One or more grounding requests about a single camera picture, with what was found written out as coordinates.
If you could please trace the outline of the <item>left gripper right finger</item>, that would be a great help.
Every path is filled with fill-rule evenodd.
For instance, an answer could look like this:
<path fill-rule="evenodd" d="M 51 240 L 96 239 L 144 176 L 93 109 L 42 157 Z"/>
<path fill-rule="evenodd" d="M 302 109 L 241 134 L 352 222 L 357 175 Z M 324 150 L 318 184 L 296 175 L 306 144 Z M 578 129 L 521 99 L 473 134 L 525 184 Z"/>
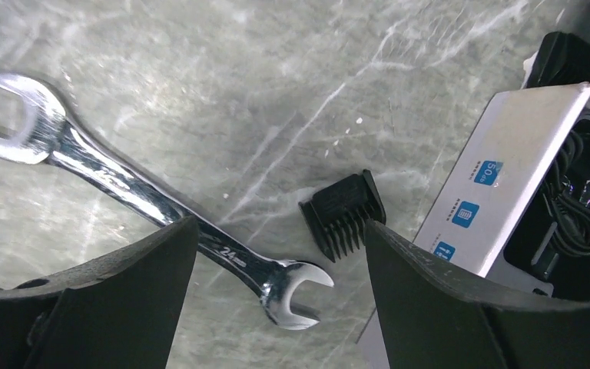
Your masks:
<path fill-rule="evenodd" d="M 392 368 L 590 368 L 590 302 L 517 291 L 379 222 L 366 259 Z"/>

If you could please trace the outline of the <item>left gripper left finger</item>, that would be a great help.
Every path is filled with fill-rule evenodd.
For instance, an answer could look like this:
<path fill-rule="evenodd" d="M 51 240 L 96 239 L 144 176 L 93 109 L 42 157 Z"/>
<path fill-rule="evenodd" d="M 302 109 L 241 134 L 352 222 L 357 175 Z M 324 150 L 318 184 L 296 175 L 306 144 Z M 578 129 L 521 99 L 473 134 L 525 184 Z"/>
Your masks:
<path fill-rule="evenodd" d="M 0 368 L 163 368 L 197 253 L 192 217 L 0 288 Z"/>

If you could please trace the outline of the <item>black comb guard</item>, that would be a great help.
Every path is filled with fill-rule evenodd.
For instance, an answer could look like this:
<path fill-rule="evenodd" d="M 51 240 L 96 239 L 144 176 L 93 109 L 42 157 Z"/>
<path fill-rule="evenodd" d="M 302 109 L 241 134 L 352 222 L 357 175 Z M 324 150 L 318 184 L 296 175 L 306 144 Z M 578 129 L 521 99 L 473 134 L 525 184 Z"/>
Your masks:
<path fill-rule="evenodd" d="M 572 33 L 550 32 L 539 47 L 525 88 L 590 82 L 590 44 Z"/>
<path fill-rule="evenodd" d="M 371 171 L 351 174 L 299 203 L 322 254 L 332 262 L 359 250 L 369 220 L 386 223 L 386 212 Z"/>

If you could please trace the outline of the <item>white hair clipper box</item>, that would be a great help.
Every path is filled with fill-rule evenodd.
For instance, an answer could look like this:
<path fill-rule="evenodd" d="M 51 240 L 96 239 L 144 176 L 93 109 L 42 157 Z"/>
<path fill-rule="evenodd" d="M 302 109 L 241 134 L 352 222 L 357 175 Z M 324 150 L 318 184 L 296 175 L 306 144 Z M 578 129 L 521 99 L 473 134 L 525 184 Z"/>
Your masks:
<path fill-rule="evenodd" d="M 590 20 L 574 35 L 590 44 Z M 590 302 L 590 82 L 494 95 L 407 241 L 508 288 Z M 392 368 L 376 310 L 358 345 Z"/>

